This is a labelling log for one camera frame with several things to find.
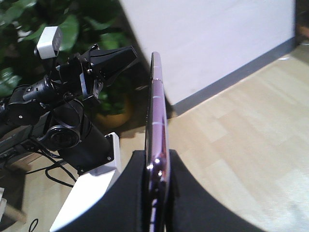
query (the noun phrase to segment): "white stand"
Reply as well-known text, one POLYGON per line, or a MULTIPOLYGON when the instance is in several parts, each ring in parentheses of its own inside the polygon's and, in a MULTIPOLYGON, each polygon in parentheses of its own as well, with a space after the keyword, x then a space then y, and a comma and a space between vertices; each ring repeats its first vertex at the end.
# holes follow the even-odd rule
POLYGON ((59 230, 87 211, 102 198, 120 176, 119 138, 115 133, 110 135, 112 135, 113 141, 114 160, 83 174, 77 179, 50 228, 50 232, 59 230))

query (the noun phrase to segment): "black cable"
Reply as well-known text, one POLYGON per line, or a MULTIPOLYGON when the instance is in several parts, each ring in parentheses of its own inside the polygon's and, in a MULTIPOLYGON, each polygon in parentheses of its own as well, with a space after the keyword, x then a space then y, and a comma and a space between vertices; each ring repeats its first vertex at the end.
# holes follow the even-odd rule
POLYGON ((59 183, 59 184, 62 184, 62 185, 71 187, 71 188, 73 187, 73 185, 70 185, 70 184, 68 184, 68 183, 66 183, 66 182, 63 182, 63 181, 61 181, 61 180, 58 180, 58 179, 56 179, 56 178, 50 176, 50 175, 48 174, 48 171, 49 171, 49 170, 51 170, 51 169, 45 169, 45 175, 46 175, 46 177, 47 177, 48 179, 53 180, 53 181, 55 181, 55 182, 57 182, 57 183, 59 183))
POLYGON ((37 227, 38 223, 39 223, 39 219, 38 219, 38 218, 34 219, 34 220, 31 222, 30 226, 29 226, 28 232, 33 232, 34 229, 37 227))
POLYGON ((72 173, 70 173, 65 167, 63 167, 60 163, 62 162, 61 160, 60 161, 55 161, 53 160, 51 157, 49 157, 46 153, 44 153, 44 151, 42 150, 42 153, 43 153, 43 156, 47 157, 49 160, 52 160, 52 162, 54 163, 55 167, 56 168, 61 168, 62 170, 64 170, 69 177, 71 177, 72 180, 74 180, 74 182, 76 182, 76 179, 75 177, 73 176, 72 173))
POLYGON ((31 171, 31 172, 27 172, 27 173, 25 173, 25 175, 32 174, 32 173, 36 173, 36 172, 39 172, 39 171, 45 170, 46 168, 48 168, 48 167, 45 167, 45 168, 40 168, 40 169, 37 169, 37 170, 31 171))
POLYGON ((41 151, 34 151, 34 152, 35 152, 35 153, 38 153, 38 154, 40 154, 40 155, 42 155, 42 156, 45 156, 46 158, 48 158, 48 159, 49 159, 51 162, 53 162, 54 164, 52 164, 51 166, 48 166, 48 167, 44 167, 44 168, 40 168, 40 169, 31 171, 31 172, 28 172, 28 173, 26 173, 26 174, 31 174, 31 173, 35 173, 35 172, 38 172, 38 171, 45 170, 45 175, 46 175, 46 177, 47 177, 48 179, 53 180, 53 181, 55 181, 55 182, 57 182, 57 183, 59 183, 59 184, 62 184, 62 185, 71 187, 71 188, 73 187, 73 185, 68 184, 68 183, 66 183, 66 182, 63 182, 63 181, 61 181, 61 180, 58 180, 58 179, 56 179, 56 178, 50 176, 49 173, 48 173, 48 171, 50 171, 50 170, 52 170, 52 169, 54 169, 54 168, 61 168, 62 170, 64 170, 64 171, 68 174, 68 176, 69 176, 74 182, 76 182, 76 179, 75 179, 75 177, 73 176, 73 174, 70 173, 65 167, 62 166, 63 160, 55 161, 53 158, 51 158, 49 155, 47 155, 43 150, 41 150, 41 151))

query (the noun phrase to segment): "potted plant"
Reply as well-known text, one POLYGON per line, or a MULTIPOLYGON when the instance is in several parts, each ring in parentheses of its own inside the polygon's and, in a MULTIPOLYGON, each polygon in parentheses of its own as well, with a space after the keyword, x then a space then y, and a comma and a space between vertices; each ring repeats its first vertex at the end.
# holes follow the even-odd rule
MULTIPOLYGON (((46 26, 63 32, 59 58, 83 53, 93 44, 101 49, 129 45, 119 26, 121 7, 116 0, 6 0, 0 1, 0 97, 21 84, 33 84, 43 77, 41 61, 33 55, 46 26)), ((123 76, 101 93, 98 112, 120 114, 129 96, 123 76)))

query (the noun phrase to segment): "green leaf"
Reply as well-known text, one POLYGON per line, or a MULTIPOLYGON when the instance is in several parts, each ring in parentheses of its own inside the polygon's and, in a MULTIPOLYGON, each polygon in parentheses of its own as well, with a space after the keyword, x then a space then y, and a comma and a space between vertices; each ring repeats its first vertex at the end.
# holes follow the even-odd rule
POLYGON ((63 34, 60 51, 70 51, 76 42, 79 32, 79 23, 76 16, 69 15, 59 27, 63 34))
POLYGON ((23 12, 24 9, 12 6, 5 12, 2 20, 4 21, 4 24, 9 25, 14 19, 21 16, 23 12))
POLYGON ((90 23, 90 25, 92 26, 92 28, 94 30, 104 30, 108 27, 110 27, 113 22, 114 22, 114 19, 108 21, 107 23, 99 23, 98 21, 92 19, 91 17, 88 17, 88 16, 85 16, 84 19, 90 23))
POLYGON ((115 49, 128 45, 128 40, 123 32, 105 33, 100 35, 99 46, 105 49, 115 49))
POLYGON ((13 6, 19 8, 28 8, 32 7, 37 3, 37 0, 19 0, 13 3, 13 6))
POLYGON ((4 97, 12 93, 21 77, 14 75, 12 68, 3 69, 0 74, 0 97, 4 97))
POLYGON ((5 14, 3 15, 3 22, 8 25, 13 20, 19 18, 26 8, 32 7, 36 4, 37 0, 19 0, 12 4, 5 14))
POLYGON ((23 38, 22 40, 34 40, 35 43, 37 43, 39 41, 39 37, 41 36, 44 28, 46 27, 46 24, 43 23, 39 29, 37 29, 34 33, 26 36, 25 38, 23 38))

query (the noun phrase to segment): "camera rig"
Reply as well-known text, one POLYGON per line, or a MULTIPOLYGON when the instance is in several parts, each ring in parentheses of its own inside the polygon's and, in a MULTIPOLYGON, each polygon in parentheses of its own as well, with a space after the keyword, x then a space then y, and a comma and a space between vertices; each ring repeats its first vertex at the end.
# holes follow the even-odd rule
POLYGON ((46 27, 35 54, 46 75, 33 85, 22 85, 0 100, 0 138, 24 128, 0 142, 0 168, 38 150, 49 156, 58 151, 80 174, 113 159, 109 136, 102 135, 84 114, 82 101, 100 104, 98 94, 111 85, 120 72, 135 60, 133 47, 100 50, 93 45, 64 63, 57 58, 62 33, 46 27))

